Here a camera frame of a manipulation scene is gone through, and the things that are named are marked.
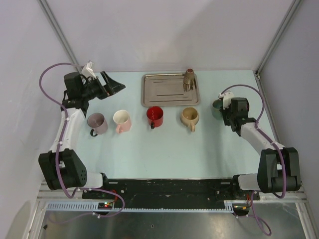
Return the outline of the green ceramic mug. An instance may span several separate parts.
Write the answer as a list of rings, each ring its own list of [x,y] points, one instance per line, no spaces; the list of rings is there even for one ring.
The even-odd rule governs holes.
[[[221,120],[222,119],[222,113],[220,111],[222,109],[222,107],[223,107],[223,101],[220,100],[220,99],[215,100],[212,103],[212,106],[211,106],[212,115],[217,120]]]

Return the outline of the pink ceramic mug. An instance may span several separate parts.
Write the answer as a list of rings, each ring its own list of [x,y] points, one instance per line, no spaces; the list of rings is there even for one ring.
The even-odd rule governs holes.
[[[132,122],[130,114],[126,110],[116,111],[113,115],[113,121],[117,125],[116,133],[121,134],[131,129]]]

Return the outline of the beige ceramic mug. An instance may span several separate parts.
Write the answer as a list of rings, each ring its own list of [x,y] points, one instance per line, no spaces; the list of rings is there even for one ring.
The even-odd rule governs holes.
[[[180,121],[191,132],[195,132],[195,126],[199,122],[199,113],[193,107],[184,108],[180,114]]]

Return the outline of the mauve ceramic cup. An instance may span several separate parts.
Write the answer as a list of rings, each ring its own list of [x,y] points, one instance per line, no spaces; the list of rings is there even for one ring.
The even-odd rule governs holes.
[[[101,113],[91,114],[87,119],[87,124],[91,128],[90,135],[96,137],[106,133],[108,124]]]

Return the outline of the red ceramic mug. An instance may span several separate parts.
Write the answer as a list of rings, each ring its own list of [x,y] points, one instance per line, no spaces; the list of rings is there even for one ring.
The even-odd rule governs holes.
[[[158,106],[153,106],[147,110],[147,119],[151,129],[160,127],[163,124],[163,109]]]

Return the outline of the brown ceramic cup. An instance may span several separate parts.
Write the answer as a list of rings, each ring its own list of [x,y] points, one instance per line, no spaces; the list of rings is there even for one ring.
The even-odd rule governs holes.
[[[193,89],[195,74],[192,68],[188,68],[184,74],[183,85],[186,92]]]

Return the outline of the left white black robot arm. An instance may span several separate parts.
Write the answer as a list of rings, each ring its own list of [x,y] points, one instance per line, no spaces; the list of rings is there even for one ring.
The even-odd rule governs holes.
[[[61,123],[52,147],[38,158],[41,171],[50,190],[93,188],[98,198],[107,198],[111,187],[106,183],[106,175],[88,172],[76,153],[76,145],[89,101],[103,100],[126,86],[113,80],[105,71],[95,77],[72,72],[64,76],[64,83],[66,90],[62,102],[58,103]]]

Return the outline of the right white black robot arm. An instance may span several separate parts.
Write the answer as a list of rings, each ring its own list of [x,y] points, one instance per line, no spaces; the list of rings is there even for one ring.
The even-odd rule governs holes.
[[[259,127],[257,120],[249,117],[250,107],[246,98],[223,96],[219,103],[224,124],[246,140],[260,156],[257,173],[233,177],[235,184],[230,187],[231,196],[241,200],[248,191],[260,191],[283,198],[286,192],[299,190],[298,151],[272,140]]]

